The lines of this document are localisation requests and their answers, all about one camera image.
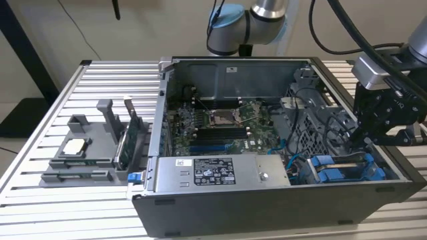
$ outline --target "blue latch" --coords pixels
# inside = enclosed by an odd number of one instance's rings
[[[338,183],[338,182],[360,182],[360,181],[381,181],[385,180],[384,170],[376,165],[373,157],[366,153],[362,157],[364,166],[344,167],[334,163],[330,155],[317,155],[310,158],[314,168],[329,165],[330,168],[321,169],[317,174],[316,183]]]
[[[139,184],[142,182],[142,173],[131,172],[126,175],[126,182],[133,184]]]

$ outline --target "cable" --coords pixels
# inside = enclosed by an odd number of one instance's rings
[[[214,25],[216,21],[218,20],[218,16],[221,14],[221,9],[222,9],[224,2],[225,2],[225,0],[221,0],[220,5],[217,7],[217,10],[214,12],[214,15],[212,17],[212,13],[214,11],[214,6],[216,6],[216,0],[213,2],[213,7],[212,7],[212,11],[210,11],[210,17],[208,19],[208,25],[206,25],[205,48],[208,48],[208,49],[209,49],[208,42],[209,42],[212,30],[213,30],[213,25]]]
[[[333,54],[333,55],[346,55],[346,54],[354,54],[354,53],[360,53],[362,52],[361,48],[353,49],[353,50],[346,50],[346,51],[333,51],[330,49],[328,49],[320,42],[317,35],[314,33],[314,28],[313,28],[313,9],[314,9],[314,3],[316,0],[310,0],[310,4],[309,4],[309,10],[308,10],[308,28],[309,28],[309,33],[312,36],[312,39],[314,41],[314,43],[317,44],[317,46],[321,48],[322,51],[325,51],[328,54]],[[374,49],[378,48],[389,48],[389,47],[401,47],[404,45],[404,43],[382,43],[382,44],[377,44],[373,45],[372,47]]]
[[[0,149],[3,150],[3,151],[7,151],[9,153],[18,154],[15,151],[11,151],[11,150],[9,150],[9,149],[6,149],[3,147],[0,147]]]
[[[79,34],[81,34],[82,40],[83,40],[83,42],[85,42],[85,44],[86,44],[86,46],[91,49],[91,51],[93,51],[93,53],[95,54],[98,60],[101,61],[101,57],[99,57],[98,53],[94,51],[94,49],[93,49],[93,47],[90,46],[90,44],[87,43],[86,37],[85,37],[85,35],[83,35],[83,33],[82,33],[82,31],[81,31],[81,29],[79,29],[79,27],[78,27],[74,19],[73,19],[71,16],[69,15],[69,13],[67,13],[67,11],[66,11],[62,3],[61,3],[61,0],[57,0],[57,3],[58,3],[58,5],[59,5],[61,9],[63,10],[65,14],[67,15],[67,17],[69,17],[73,25],[75,26],[75,28],[77,28],[77,30],[78,30],[78,32],[79,32]]]
[[[210,14],[208,16],[206,29],[205,29],[205,35],[206,36],[209,35],[210,19],[212,19],[212,15],[213,15],[213,11],[214,11],[214,6],[216,6],[216,0],[213,1],[212,11],[210,11]]]
[[[266,155],[270,155],[272,151],[282,150],[285,148],[285,144],[286,144],[285,140],[281,139],[280,140],[280,147],[273,147],[272,149],[269,149],[268,152],[266,152]]]
[[[286,170],[290,168],[292,162],[293,162],[293,160],[297,158],[298,155],[300,155],[300,153],[294,154],[294,155],[290,157],[290,159],[289,159],[289,161],[288,161],[288,164],[286,164],[286,166],[285,166],[285,169],[286,169]]]
[[[290,155],[294,155],[294,152],[297,152],[298,150],[298,141],[296,143],[296,151],[292,152],[290,149],[289,149],[289,143],[290,143],[290,138],[292,138],[292,135],[294,133],[294,130],[296,130],[296,124],[298,122],[298,117],[300,117],[300,109],[298,109],[298,104],[296,102],[296,96],[293,96],[293,101],[294,101],[294,118],[293,118],[293,123],[292,123],[292,127],[290,127],[290,133],[288,134],[286,136],[286,139],[285,139],[285,149],[286,149],[286,152],[290,154]]]
[[[427,105],[427,92],[413,83],[413,81],[397,70],[394,69],[389,63],[382,59],[380,54],[374,51],[373,47],[369,45],[365,38],[361,36],[352,20],[349,19],[342,6],[337,0],[326,0],[328,5],[330,6],[333,13],[344,26],[352,40],[362,49],[365,55],[370,58],[370,60],[377,64],[377,66],[389,74],[389,76],[397,80],[404,89],[409,89],[421,104]]]

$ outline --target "aluminum extrusion table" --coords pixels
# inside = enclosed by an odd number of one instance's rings
[[[352,66],[345,61],[324,61],[324,64],[353,95],[357,80],[350,73]],[[155,61],[93,61],[77,68],[0,179],[0,240],[150,239],[126,200],[125,186],[38,188],[38,181],[41,172],[47,168],[47,158],[54,156],[69,130],[69,116],[85,114],[89,122],[103,121],[95,109],[98,99],[113,99],[111,111],[122,121],[127,121],[122,97],[130,96],[138,116],[151,122],[159,82],[157,77]],[[427,147],[400,147],[398,150],[427,177]],[[427,239],[427,188],[405,202],[381,207],[357,225],[202,236],[197,239],[288,238]]]

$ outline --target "power supply label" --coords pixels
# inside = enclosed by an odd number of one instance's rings
[[[233,159],[230,157],[193,159],[193,184],[197,186],[236,184]]]

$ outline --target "wall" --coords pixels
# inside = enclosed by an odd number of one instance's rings
[[[82,59],[97,57],[55,0],[9,0],[51,78],[65,85]],[[246,8],[253,0],[228,1]],[[161,56],[205,56],[212,0],[61,0],[102,60],[157,60]],[[270,56],[273,45],[253,54]]]
[[[322,60],[356,58],[357,54],[330,55],[317,47],[308,29],[309,3],[310,0],[298,1],[285,55],[316,56]],[[410,32],[427,14],[425,0],[340,0],[340,4],[372,45],[406,42]],[[312,19],[314,32],[324,46],[334,51],[357,48],[325,0],[316,1]]]
[[[18,103],[41,97],[38,88],[0,31],[0,103]]]
[[[9,0],[15,17],[58,86],[63,86],[82,59],[95,60],[57,0]],[[212,0],[118,0],[121,20],[110,0],[61,0],[102,60],[157,60],[161,56],[203,56],[206,18]],[[228,0],[246,8],[253,0]],[[308,31],[310,0],[298,1],[285,56],[350,59],[321,51]],[[425,0],[341,0],[360,32],[372,44],[404,42],[427,13]],[[317,37],[333,50],[356,47],[325,0],[313,11]],[[254,56],[273,56],[276,46],[256,46]]]

